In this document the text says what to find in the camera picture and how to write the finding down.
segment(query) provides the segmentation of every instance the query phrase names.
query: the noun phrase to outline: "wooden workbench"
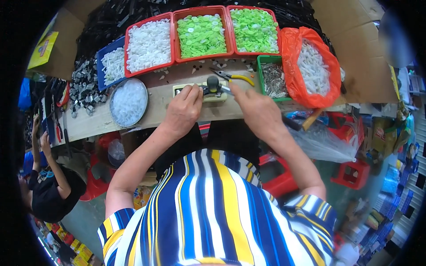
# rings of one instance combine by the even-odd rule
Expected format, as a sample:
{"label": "wooden workbench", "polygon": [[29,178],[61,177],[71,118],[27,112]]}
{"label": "wooden workbench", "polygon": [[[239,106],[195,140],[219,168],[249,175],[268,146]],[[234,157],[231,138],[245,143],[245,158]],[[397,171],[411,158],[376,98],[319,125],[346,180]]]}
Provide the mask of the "wooden workbench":
{"label": "wooden workbench", "polygon": [[[243,63],[240,59],[237,59],[236,62],[225,62],[224,60],[220,60],[220,63],[227,64],[227,66],[222,70],[229,74],[240,74],[247,77],[250,77],[250,74],[253,74],[253,82],[255,84],[254,87],[243,80],[234,80],[234,82],[244,90],[251,88],[261,93],[258,73],[248,72],[247,67],[245,66],[246,64],[249,64],[249,62],[250,61],[247,60],[246,63]],[[202,66],[202,68],[192,74],[193,66]],[[206,60],[205,63],[195,61],[172,66],[170,69],[168,69],[168,74],[165,74],[164,72],[150,72],[138,76],[137,78],[140,79],[148,88],[149,106],[144,117],[142,117],[142,119],[132,128],[138,127],[145,129],[150,127],[157,127],[165,117],[167,106],[172,100],[172,86],[186,83],[205,82],[208,76],[214,75],[214,73],[210,71],[209,67],[217,68],[213,65],[211,60]],[[285,101],[279,103],[278,105],[283,112],[306,110],[305,107],[297,104],[294,101]],[[346,105],[340,105],[334,106],[329,110],[342,112],[345,109]],[[95,106],[95,111],[92,116],[87,115],[85,109],[83,108],[77,110],[77,113],[77,117],[72,118],[71,110],[68,108],[66,110],[66,123],[63,120],[63,115],[60,114],[59,116],[59,121],[62,128],[64,128],[66,124],[70,142],[124,129],[112,120],[111,114],[109,112],[109,98],[106,103],[100,103]],[[229,95],[228,99],[224,102],[204,103],[198,121],[201,122],[238,119],[242,117],[243,116],[239,105],[234,101],[233,96]],[[64,140],[62,140],[61,143],[58,143],[58,140],[55,138],[55,142],[52,143],[52,146],[58,146],[64,143]]]}

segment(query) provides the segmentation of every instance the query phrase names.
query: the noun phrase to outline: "blue yellow white striped shirt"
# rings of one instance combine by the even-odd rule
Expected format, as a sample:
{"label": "blue yellow white striped shirt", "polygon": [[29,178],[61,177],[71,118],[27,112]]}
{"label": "blue yellow white striped shirt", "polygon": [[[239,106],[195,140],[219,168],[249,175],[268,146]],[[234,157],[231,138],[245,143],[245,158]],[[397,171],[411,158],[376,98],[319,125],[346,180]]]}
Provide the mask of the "blue yellow white striped shirt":
{"label": "blue yellow white striped shirt", "polygon": [[122,209],[98,230],[109,265],[330,265],[335,211],[315,196],[281,208],[258,170],[203,149],[164,172],[145,207]]}

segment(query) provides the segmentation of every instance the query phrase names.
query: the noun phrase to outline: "concrete floor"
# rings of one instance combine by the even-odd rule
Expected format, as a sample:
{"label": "concrete floor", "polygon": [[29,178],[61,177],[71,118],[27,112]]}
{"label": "concrete floor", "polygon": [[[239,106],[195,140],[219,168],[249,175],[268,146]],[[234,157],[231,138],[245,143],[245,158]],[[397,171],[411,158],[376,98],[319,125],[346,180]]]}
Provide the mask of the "concrete floor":
{"label": "concrete floor", "polygon": [[[384,165],[393,161],[393,158],[386,159]],[[338,169],[338,163],[319,161],[315,162],[322,180],[327,188],[327,202],[329,202],[337,212],[337,223],[344,217],[347,204],[351,199],[368,197],[370,202],[375,202],[380,188],[383,184],[387,167],[383,167],[377,176],[370,175],[366,185],[360,190],[353,190],[330,181]],[[282,172],[282,168],[266,167],[261,169],[262,181],[270,180]],[[106,194],[102,194],[89,202],[79,201],[74,209],[62,220],[66,230],[71,232],[76,239],[84,243],[97,257],[102,258],[102,247],[98,239],[97,229],[104,221]]]}

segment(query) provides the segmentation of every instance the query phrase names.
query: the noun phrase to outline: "yellow handle pliers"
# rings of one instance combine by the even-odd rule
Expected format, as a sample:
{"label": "yellow handle pliers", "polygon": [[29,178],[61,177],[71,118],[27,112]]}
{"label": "yellow handle pliers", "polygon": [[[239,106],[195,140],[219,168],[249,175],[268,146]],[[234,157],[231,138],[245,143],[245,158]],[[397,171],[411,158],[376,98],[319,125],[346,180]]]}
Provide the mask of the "yellow handle pliers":
{"label": "yellow handle pliers", "polygon": [[228,73],[225,73],[222,70],[214,69],[214,68],[211,68],[211,67],[210,67],[210,70],[213,71],[213,72],[215,72],[217,75],[221,76],[222,78],[224,78],[224,79],[226,79],[228,81],[230,81],[230,79],[232,79],[232,78],[238,78],[238,79],[247,81],[251,86],[254,87],[254,82],[252,80],[250,80],[246,76],[242,76],[242,75],[229,75]]}

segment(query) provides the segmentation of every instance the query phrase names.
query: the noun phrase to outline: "black knob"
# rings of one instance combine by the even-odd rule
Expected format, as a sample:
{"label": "black knob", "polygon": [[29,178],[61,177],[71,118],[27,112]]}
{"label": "black knob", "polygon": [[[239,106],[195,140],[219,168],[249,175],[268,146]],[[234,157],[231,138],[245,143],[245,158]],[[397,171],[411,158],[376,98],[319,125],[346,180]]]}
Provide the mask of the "black knob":
{"label": "black knob", "polygon": [[216,93],[219,90],[219,79],[215,76],[208,77],[207,87],[211,93]]}

